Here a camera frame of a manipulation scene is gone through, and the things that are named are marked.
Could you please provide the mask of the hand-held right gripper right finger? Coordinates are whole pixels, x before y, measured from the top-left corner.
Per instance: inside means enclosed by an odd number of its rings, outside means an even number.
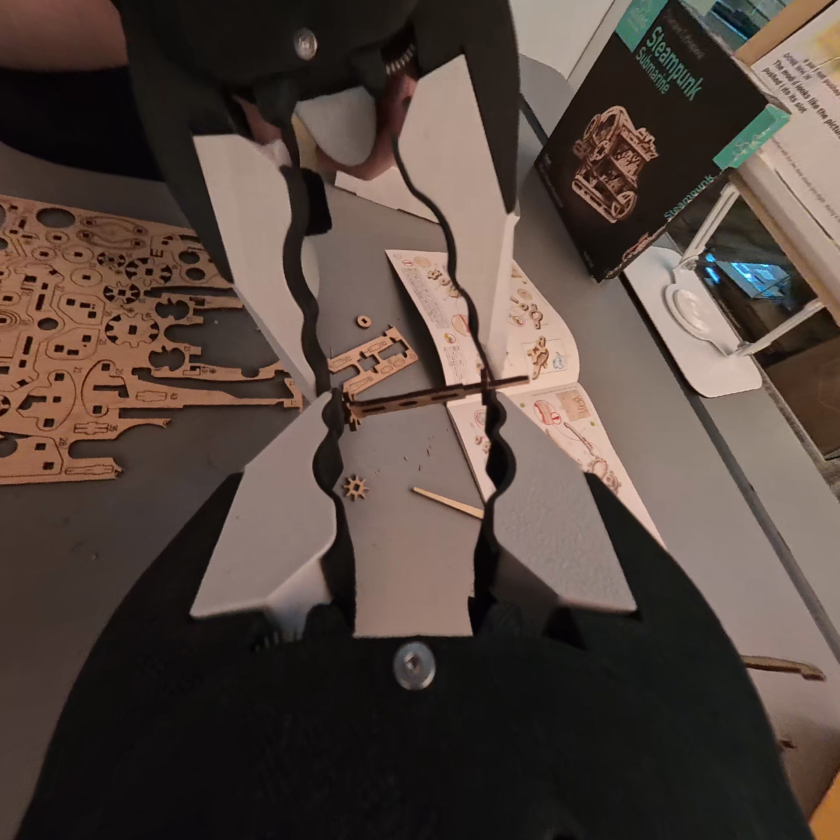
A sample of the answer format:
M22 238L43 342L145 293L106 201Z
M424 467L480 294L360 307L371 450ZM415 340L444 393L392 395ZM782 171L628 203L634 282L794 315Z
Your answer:
M570 609L633 615L588 475L508 396L486 394L485 407L493 491L474 552L472 633L541 635Z

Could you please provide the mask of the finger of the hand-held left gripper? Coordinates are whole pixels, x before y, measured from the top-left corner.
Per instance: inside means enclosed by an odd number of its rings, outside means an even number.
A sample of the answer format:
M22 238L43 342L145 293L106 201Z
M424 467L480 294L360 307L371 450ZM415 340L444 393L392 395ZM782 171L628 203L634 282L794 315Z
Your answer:
M465 299L482 375L499 380L518 216L502 193L472 81L464 55L421 77L392 146L409 192L444 231L447 272Z
M193 137L238 296L305 398L330 388L318 336L320 273L304 171L283 140Z

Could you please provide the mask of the laser-cut wooden parts sheet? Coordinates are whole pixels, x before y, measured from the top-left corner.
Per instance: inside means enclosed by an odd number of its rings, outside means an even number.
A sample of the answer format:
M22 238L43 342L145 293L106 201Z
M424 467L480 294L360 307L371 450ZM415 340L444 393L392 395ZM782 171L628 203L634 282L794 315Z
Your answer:
M166 338L244 304L188 228L2 195L1 414L3 486L114 480L111 457L76 457L139 425L165 427L188 406L281 406L303 398L280 362L280 396L238 397L206 384L244 383Z

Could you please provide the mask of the printed instruction board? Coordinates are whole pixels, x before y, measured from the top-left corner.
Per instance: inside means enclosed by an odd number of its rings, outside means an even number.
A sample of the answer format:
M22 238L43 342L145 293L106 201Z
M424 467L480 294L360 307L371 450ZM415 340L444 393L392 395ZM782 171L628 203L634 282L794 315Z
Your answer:
M839 2L783 2L736 57L791 112L762 161L837 248Z

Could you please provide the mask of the black model kit box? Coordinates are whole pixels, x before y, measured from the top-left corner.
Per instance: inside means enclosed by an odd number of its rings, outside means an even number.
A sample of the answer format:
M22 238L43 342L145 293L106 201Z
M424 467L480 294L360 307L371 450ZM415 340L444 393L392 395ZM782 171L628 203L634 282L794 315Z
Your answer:
M791 112L680 2L631 2L535 167L594 280L619 275Z

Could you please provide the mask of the slotted wooden bar with gear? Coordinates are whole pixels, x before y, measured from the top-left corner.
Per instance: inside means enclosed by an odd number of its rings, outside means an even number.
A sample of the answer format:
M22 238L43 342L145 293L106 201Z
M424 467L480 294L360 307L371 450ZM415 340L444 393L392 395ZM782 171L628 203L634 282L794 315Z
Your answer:
M356 400L343 398L343 420L346 426L356 429L368 417L378 417L388 413L413 410L418 407L447 404L462 400L468 396L481 395L484 392L497 391L513 386L530 383L526 375L511 376L500 380L488 380L473 384L458 384L450 387L435 387L421 391L408 392L390 397Z

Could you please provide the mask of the dark cloth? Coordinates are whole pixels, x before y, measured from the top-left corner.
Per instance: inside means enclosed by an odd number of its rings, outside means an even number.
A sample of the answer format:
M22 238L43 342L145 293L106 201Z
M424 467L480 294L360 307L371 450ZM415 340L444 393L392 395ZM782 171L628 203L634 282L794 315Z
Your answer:
M163 182L129 69L1 69L1 141L43 161Z

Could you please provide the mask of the small wooden cutout frame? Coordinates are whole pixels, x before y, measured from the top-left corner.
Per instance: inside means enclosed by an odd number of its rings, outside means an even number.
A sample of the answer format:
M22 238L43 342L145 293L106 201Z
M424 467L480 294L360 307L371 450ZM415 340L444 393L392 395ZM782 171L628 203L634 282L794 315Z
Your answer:
M390 327L380 336L331 358L329 370L337 375L355 369L355 375L342 385L343 393L355 398L417 361L415 350L398 329Z

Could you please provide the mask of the person's left hand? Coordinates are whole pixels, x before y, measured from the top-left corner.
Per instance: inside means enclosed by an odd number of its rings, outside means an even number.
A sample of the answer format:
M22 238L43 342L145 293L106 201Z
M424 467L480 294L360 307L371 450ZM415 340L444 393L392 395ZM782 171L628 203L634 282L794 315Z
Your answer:
M400 136L407 110L417 87L415 69L401 70L390 79L376 101L376 136L371 152L359 164L342 164L320 153L323 163L336 172L344 172L371 181L396 166L393 139Z

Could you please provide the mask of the thin wooden stick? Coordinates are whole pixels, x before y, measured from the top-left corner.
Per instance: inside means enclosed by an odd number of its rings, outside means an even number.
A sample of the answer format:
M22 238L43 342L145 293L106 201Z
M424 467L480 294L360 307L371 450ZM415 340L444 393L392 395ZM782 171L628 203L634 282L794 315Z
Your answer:
M440 505L443 505L447 508L451 508L453 510L459 511L464 513L467 516L472 518L481 520L484 517L484 508L483 507L475 507L464 502L454 500L449 497L441 496L437 493L434 493L430 490L423 489L421 487L414 486L411 488L412 492L417 494L420 497L426 498L428 500L434 501Z

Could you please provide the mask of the brown wooden lever piece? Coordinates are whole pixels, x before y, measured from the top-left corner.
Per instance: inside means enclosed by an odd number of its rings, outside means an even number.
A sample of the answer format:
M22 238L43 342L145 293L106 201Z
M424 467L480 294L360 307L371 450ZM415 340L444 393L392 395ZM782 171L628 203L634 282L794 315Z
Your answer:
M746 669L797 675L809 681L826 681L826 675L820 668L802 661L743 654L740 659Z

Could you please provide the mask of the white desk stand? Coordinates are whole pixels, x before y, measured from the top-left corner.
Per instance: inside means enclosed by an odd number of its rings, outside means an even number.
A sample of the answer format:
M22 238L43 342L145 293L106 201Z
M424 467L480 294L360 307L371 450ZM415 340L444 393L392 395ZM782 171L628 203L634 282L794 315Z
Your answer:
M711 235L735 202L743 199L791 259L815 300L752 343L742 340L698 273ZM761 386L752 357L821 310L838 321L838 241L771 166L746 164L730 175L686 253L650 246L624 270L659 336L689 385L705 397Z

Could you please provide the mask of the person's left forearm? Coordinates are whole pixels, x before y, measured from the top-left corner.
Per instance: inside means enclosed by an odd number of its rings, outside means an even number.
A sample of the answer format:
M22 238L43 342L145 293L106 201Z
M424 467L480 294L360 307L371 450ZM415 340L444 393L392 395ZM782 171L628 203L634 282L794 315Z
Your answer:
M100 70L127 63L120 17L110 1L1 2L3 68Z

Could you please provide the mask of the small white cardboard box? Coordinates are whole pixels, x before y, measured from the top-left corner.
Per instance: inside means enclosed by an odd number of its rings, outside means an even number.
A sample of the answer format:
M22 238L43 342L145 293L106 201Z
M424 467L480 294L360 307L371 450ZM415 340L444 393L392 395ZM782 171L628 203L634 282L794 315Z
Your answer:
M335 176L334 184L367 201L436 223L436 216L409 191L395 166L367 181L340 171Z

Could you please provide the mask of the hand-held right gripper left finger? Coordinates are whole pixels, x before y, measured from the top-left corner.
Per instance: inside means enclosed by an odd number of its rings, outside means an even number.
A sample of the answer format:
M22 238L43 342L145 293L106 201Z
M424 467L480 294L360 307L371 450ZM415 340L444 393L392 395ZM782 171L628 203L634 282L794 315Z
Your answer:
M294 639L331 604L354 630L354 549L334 490L343 421L340 393L326 392L247 464L191 617L264 613Z

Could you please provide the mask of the printed instruction booklet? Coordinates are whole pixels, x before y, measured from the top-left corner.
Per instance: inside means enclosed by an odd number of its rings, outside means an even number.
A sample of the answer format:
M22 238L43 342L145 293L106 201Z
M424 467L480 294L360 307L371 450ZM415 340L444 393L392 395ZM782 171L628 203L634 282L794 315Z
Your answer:
M446 385L477 383L480 361L469 334L467 306L447 274L446 254L404 249L385 254L426 324ZM506 301L507 359L501 377L527 378L507 390L509 398L661 541L591 398L578 382L581 359L572 332L516 262L511 264Z

